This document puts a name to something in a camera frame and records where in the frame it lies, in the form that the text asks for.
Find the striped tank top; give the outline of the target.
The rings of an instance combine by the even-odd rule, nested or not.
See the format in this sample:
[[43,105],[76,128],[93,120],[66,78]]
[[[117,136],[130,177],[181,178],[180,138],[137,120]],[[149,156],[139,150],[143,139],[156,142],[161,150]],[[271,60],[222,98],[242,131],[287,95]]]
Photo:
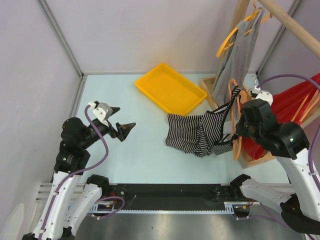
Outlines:
[[169,113],[169,130],[165,144],[200,158],[212,153],[218,156],[232,151],[238,136],[224,133],[224,124],[240,91],[240,88],[235,86],[229,102],[216,110],[208,110],[203,115],[183,116]]

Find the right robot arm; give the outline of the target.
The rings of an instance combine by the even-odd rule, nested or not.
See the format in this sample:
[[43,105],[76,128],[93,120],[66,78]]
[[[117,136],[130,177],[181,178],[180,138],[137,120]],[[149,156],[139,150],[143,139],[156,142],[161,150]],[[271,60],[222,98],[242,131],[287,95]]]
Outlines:
[[283,221],[302,234],[320,233],[320,195],[308,162],[310,143],[304,130],[294,122],[278,123],[269,103],[262,99],[247,101],[235,133],[254,140],[276,157],[285,170],[294,193],[286,193],[241,174],[230,183],[230,194],[237,200],[256,200],[279,213]]

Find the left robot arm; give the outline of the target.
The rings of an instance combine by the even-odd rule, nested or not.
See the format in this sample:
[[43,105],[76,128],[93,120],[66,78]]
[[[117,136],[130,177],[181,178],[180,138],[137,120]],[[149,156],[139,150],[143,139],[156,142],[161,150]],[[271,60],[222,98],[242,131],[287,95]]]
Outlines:
[[70,204],[83,173],[98,167],[108,157],[104,136],[123,142],[136,125],[132,122],[112,126],[109,118],[119,107],[94,101],[85,107],[86,117],[89,110],[95,117],[87,118],[89,125],[84,125],[78,117],[63,123],[49,196],[36,227],[22,237],[24,240],[73,240],[95,203],[120,201],[121,206],[112,206],[110,216],[125,206],[123,197],[112,194],[109,179],[97,174],[87,179],[80,196]]

